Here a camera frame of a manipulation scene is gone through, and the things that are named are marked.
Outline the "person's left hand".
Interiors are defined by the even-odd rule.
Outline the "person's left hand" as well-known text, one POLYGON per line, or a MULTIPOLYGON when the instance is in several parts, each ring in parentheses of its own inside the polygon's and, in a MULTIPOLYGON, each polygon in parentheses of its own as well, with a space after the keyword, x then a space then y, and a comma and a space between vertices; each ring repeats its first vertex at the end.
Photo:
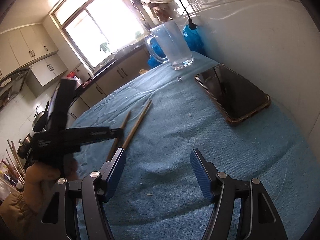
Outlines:
POLYGON ((60 177, 59 169, 43 163, 37 162, 27 168, 23 197, 32 211, 38 213, 44 202, 45 194, 60 177))

